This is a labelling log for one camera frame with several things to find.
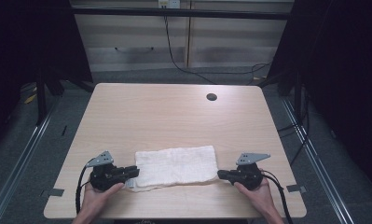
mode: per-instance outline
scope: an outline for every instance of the table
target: table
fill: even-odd
[[[207,99],[214,93],[215,101]],[[214,146],[219,169],[235,169],[242,152],[268,153],[259,167],[274,173],[283,187],[296,183],[258,87],[98,84],[69,149],[55,189],[63,196],[48,199],[48,218],[76,216],[75,192],[83,166],[109,150],[114,165],[134,165],[134,153],[171,147]],[[83,183],[91,169],[87,169]],[[279,191],[272,196],[284,217]],[[285,190],[292,217],[306,208],[299,192]],[[102,213],[104,218],[249,218],[260,215],[225,180],[209,185],[175,186],[147,192],[122,190]]]

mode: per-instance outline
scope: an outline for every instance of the person's left hand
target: person's left hand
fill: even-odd
[[[84,200],[81,210],[73,223],[91,223],[104,209],[110,196],[117,193],[124,187],[123,183],[113,185],[107,191],[95,189],[91,183],[86,184],[84,191]]]

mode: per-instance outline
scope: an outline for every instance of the hand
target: hand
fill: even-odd
[[[83,204],[77,217],[73,220],[73,224],[91,223],[93,219],[101,214],[110,196],[117,193],[123,187],[123,183],[118,183],[107,191],[99,191],[98,189],[94,189],[91,183],[86,184]]]
[[[268,180],[264,177],[261,185],[254,190],[248,190],[243,184],[235,182],[238,191],[247,196],[252,206],[267,220],[269,224],[283,223],[282,217],[276,210]]]

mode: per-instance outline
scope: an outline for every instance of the silver metal track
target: silver metal track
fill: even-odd
[[[304,127],[296,125],[294,108],[291,105],[290,101],[288,99],[285,99],[283,100],[283,104],[291,122],[296,127],[296,133],[299,137],[299,140],[301,141],[301,143],[303,143],[305,141],[305,136],[307,135]],[[340,223],[354,223],[346,204],[343,202],[342,197],[339,195],[336,187],[334,186],[334,183],[331,181],[330,176],[326,172],[324,165],[322,164],[322,161],[320,160],[319,155],[317,154],[316,149],[314,148],[309,138],[307,138],[305,142],[305,151],[310,159],[310,163],[313,166],[314,171],[316,172],[320,182],[323,185],[328,199],[330,200],[335,212],[337,213]]]
[[[23,173],[25,172],[27,165],[29,161],[31,160],[32,156],[34,155],[34,151],[37,148],[38,143],[40,142],[41,137],[43,136],[44,132],[46,131],[46,128],[49,124],[49,121],[51,119],[51,115],[53,111],[55,111],[60,97],[55,97],[54,102],[52,104],[51,109],[49,110],[47,116],[44,118],[44,120],[41,122],[40,126],[36,126],[34,128],[34,132],[31,136],[31,138],[28,141],[28,144],[26,145],[25,149],[23,150],[20,158],[18,159],[16,165],[14,166],[10,176],[8,177],[5,185],[0,190],[0,219],[2,218],[2,215],[4,214],[8,203],[14,194],[21,177]]]

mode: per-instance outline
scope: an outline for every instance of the white towel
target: white towel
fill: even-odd
[[[140,173],[134,179],[133,191],[203,183],[217,176],[217,162],[212,146],[138,151],[135,159]]]

